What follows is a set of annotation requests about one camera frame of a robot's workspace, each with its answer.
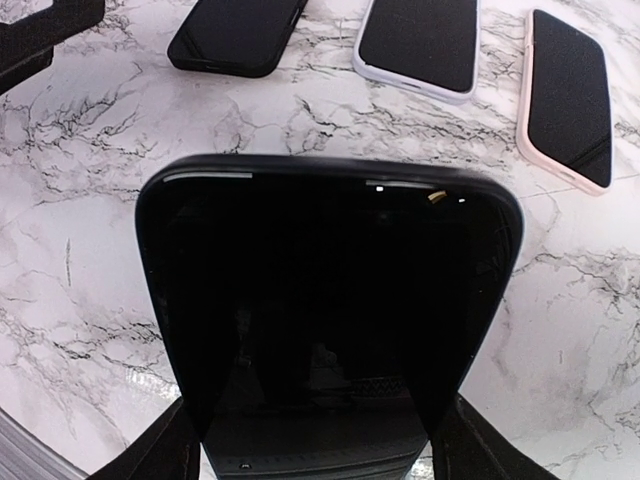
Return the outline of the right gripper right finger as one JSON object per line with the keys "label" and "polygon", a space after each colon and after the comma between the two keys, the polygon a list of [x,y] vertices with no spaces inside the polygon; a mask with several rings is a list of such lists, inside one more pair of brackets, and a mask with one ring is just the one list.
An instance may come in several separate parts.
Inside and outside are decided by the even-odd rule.
{"label": "right gripper right finger", "polygon": [[457,395],[431,437],[435,480],[556,480]]}

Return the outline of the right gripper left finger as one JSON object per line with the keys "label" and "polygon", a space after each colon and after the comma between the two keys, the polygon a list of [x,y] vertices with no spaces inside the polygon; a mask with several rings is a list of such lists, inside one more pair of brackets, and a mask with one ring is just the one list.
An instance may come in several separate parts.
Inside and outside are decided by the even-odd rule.
{"label": "right gripper left finger", "polygon": [[198,480],[200,441],[182,399],[88,480]]}

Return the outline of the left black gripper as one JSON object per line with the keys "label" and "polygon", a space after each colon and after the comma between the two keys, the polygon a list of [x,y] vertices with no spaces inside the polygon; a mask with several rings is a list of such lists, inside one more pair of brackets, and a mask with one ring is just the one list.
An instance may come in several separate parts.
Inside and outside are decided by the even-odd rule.
{"label": "left black gripper", "polygon": [[48,68],[54,47],[102,21],[103,0],[55,0],[46,9],[1,24],[1,93]]}

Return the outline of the black phone teal edge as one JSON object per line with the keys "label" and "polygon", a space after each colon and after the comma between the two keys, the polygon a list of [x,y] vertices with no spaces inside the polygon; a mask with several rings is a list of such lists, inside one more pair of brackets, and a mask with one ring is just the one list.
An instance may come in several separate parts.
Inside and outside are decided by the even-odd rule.
{"label": "black phone teal edge", "polygon": [[459,169],[197,155],[135,225],[154,313],[219,479],[402,479],[484,340],[523,236]]}

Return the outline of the black phone with camera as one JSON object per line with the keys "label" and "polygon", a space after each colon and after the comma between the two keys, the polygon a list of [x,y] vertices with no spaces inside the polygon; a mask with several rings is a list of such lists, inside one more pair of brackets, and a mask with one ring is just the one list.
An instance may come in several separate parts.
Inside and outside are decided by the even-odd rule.
{"label": "black phone with camera", "polygon": [[167,56],[181,70],[265,77],[277,67],[305,6],[298,0],[200,0]]}

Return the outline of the front aluminium rail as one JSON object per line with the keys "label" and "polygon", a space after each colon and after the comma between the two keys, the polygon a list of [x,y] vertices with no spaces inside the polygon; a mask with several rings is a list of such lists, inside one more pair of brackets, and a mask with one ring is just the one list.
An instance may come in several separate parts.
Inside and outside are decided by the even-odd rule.
{"label": "front aluminium rail", "polygon": [[79,480],[88,474],[74,466],[1,410],[1,478]]}

